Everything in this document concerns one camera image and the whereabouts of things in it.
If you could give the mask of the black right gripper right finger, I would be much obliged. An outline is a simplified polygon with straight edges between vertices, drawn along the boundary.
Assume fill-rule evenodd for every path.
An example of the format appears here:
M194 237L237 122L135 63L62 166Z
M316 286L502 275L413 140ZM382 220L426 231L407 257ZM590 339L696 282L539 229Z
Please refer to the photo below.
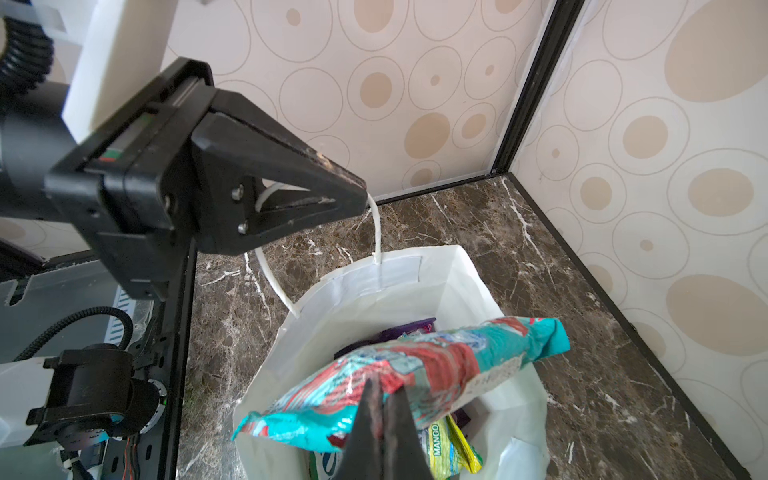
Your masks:
M384 403L383 427L382 478L433 480L404 388L392 393Z

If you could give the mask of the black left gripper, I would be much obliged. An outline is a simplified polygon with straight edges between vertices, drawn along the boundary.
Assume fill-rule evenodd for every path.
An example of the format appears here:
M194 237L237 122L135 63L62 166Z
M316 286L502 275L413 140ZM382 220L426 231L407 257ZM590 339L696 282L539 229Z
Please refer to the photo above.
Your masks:
M364 180L271 116L206 114L214 94L210 66L178 58L44 178L47 198L133 298L168 296L194 235L194 165L203 253L241 255L367 205Z

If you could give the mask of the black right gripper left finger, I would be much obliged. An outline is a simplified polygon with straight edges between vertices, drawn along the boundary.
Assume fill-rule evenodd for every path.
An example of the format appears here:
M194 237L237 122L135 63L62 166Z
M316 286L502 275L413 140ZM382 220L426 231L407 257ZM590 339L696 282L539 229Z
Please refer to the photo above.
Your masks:
M352 431L345 444L336 480L374 480L383 477L384 401L378 379L368 379Z

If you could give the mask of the yellow green Fox's candy bag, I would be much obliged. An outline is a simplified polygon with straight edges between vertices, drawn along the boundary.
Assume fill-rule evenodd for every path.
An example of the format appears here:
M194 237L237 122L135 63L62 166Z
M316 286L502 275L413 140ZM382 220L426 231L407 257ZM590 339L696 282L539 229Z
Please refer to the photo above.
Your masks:
M419 431L418 438L434 479L451 479L462 472L476 474L484 466L484 460L470 445L453 414ZM342 452L310 452L310 478L334 479L342 460Z

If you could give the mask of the Fox's mint blossom candy bag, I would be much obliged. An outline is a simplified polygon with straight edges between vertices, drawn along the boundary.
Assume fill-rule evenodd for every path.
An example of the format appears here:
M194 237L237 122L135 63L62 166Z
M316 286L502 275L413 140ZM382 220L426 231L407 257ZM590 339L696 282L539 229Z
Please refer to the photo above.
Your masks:
M308 376L234 432L312 452L344 448L367 381L384 397L404 390L424 429L512 378L523 366L563 354L570 341L554 318L503 317L479 325L402 336L360 347Z

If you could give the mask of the white paper bag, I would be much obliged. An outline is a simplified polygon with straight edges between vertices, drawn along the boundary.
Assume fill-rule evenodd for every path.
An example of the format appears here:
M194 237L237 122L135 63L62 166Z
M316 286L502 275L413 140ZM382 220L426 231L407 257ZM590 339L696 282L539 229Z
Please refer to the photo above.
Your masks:
M262 412L341 348L384 329L435 318L437 328L502 317L466 251L458 245L377 249L323 276L297 302L235 407L233 424ZM528 364L465 407L467 438L484 459L480 479L542 479L550 456L547 393Z

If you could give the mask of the purple Fox's candy bag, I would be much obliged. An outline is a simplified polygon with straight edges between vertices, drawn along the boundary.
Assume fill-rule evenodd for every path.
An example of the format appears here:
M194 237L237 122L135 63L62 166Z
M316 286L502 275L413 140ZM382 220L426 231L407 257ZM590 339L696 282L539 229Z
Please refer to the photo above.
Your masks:
M432 333L435 331L435 322L436 318L431 317L382 330L374 335L368 336L361 340L357 340L338 350L334 354L334 359L343 357L344 355L361 347L385 343L388 341L396 340L403 336Z

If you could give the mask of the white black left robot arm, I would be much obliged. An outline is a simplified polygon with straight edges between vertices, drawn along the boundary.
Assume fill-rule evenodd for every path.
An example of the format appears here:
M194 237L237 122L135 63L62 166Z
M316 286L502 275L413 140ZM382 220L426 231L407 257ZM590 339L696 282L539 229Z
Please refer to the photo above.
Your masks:
M5 1L1 215L83 252L1 244L1 467L175 475L199 253L360 214L365 182L210 66L162 62L173 1Z

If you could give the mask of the black corner frame post left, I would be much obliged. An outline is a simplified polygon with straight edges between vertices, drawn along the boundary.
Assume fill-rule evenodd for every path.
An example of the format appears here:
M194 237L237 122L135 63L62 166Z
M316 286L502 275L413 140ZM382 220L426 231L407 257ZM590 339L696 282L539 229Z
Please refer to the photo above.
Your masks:
M565 58L568 43L579 29L579 22L588 7L587 1L555 1L552 4L549 19L531 59L515 108L509 115L507 128L495 148L493 164L487 172L414 187L400 194L385 194L375 199L377 204L385 205L507 174L516 154L522 148L523 140L531 130L539 107L549 94L555 71Z

